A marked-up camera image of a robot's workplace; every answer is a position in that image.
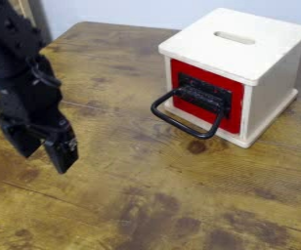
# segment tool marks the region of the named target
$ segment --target white wooden box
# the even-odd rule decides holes
[[[174,63],[183,63],[175,70],[184,71],[186,64],[242,85],[238,130],[232,133],[230,127],[219,128],[216,135],[248,147],[298,94],[294,84],[301,62],[301,25],[216,9],[164,41],[159,52],[164,54],[168,91],[176,77]],[[164,106],[171,113],[210,129],[211,123],[175,106],[172,99]]]

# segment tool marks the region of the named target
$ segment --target white wall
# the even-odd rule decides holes
[[[34,0],[51,37],[76,22],[98,21],[182,29],[218,7],[301,24],[299,0]]]

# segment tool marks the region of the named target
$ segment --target black handle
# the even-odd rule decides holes
[[[194,136],[198,139],[210,139],[218,130],[218,126],[220,123],[220,120],[224,116],[224,105],[220,106],[218,112],[216,112],[216,119],[211,125],[210,130],[206,133],[200,133],[199,131],[194,130],[192,128],[187,127],[184,124],[182,124],[179,121],[176,121],[174,118],[171,118],[170,116],[167,116],[164,113],[162,113],[156,108],[172,97],[172,96],[180,96],[179,94],[182,93],[183,88],[178,88],[171,90],[163,97],[160,97],[151,105],[151,112],[152,114],[162,119],[163,121],[166,121],[168,124],[171,124],[172,126],[175,126],[178,129],[180,129],[183,132],[186,132],[187,134],[190,134],[191,136]]]

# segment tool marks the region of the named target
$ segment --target box lid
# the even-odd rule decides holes
[[[301,25],[216,9],[159,45],[167,57],[247,85],[301,43]]]

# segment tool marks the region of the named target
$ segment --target wood grain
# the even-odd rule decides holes
[[[301,95],[250,149],[194,140],[150,113],[174,33],[83,22],[43,50],[80,160],[0,134],[0,249],[301,250]]]

